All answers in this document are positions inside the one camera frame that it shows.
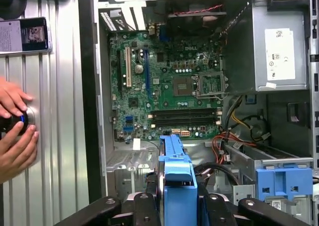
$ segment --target ribbed metal surface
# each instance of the ribbed metal surface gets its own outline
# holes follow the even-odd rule
[[[40,130],[36,163],[3,186],[5,226],[51,226],[88,205],[77,0],[28,0],[25,18],[45,16],[53,51],[0,56]]]

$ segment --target finger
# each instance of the finger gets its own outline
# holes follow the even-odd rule
[[[27,147],[24,149],[24,151],[15,159],[13,162],[14,166],[20,167],[22,164],[24,164],[30,156],[33,154],[33,152],[36,150],[36,142],[38,141],[39,133],[36,131]]]
[[[6,109],[4,109],[4,107],[2,105],[0,105],[0,116],[2,116],[4,118],[9,118],[11,116],[11,114],[8,113],[8,111]]]
[[[20,97],[22,97],[25,100],[31,101],[33,99],[31,96],[29,96],[28,94],[24,93],[21,89],[19,89],[17,92],[20,95]]]
[[[4,138],[0,140],[0,155],[6,153],[13,145],[16,137],[22,130],[23,125],[24,123],[22,121],[19,121],[7,134],[5,134]]]
[[[29,126],[26,132],[22,135],[20,140],[10,148],[10,150],[5,154],[6,157],[13,162],[15,159],[25,150],[25,148],[30,143],[33,134],[35,132],[35,125]]]
[[[19,172],[22,172],[23,170],[28,168],[30,165],[32,165],[32,163],[36,159],[36,154],[37,154],[37,147],[33,149],[33,152],[31,153],[30,157],[19,166]]]
[[[5,92],[5,95],[0,99],[3,107],[7,109],[10,113],[16,115],[16,116],[21,116],[22,112],[18,108],[16,108],[11,96]]]
[[[26,104],[23,102],[21,96],[17,92],[7,92],[11,99],[13,100],[14,104],[20,108],[22,111],[26,111]]]

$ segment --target red wire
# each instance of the red wire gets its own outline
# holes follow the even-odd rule
[[[222,6],[223,6],[222,4],[219,4],[219,5],[213,6],[211,8],[207,8],[207,9],[196,10],[196,11],[188,11],[188,12],[175,12],[173,14],[202,13],[202,12],[206,12],[206,11],[211,11],[213,9],[216,9],[216,8],[219,8],[219,7],[222,7]]]

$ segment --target dell logo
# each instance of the dell logo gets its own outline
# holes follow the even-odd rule
[[[194,51],[194,50],[197,50],[196,46],[185,47],[185,51]]]

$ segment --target label sticker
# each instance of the label sticker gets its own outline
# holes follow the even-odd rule
[[[21,52],[20,21],[0,22],[0,52]]]
[[[134,138],[133,139],[133,150],[140,150],[141,149],[141,139]]]
[[[276,89],[277,84],[276,83],[266,83],[266,88],[273,88]]]
[[[265,29],[268,81],[296,78],[294,33],[288,28]]]
[[[271,202],[272,207],[276,208],[277,210],[281,210],[281,201],[280,200],[273,200]]]

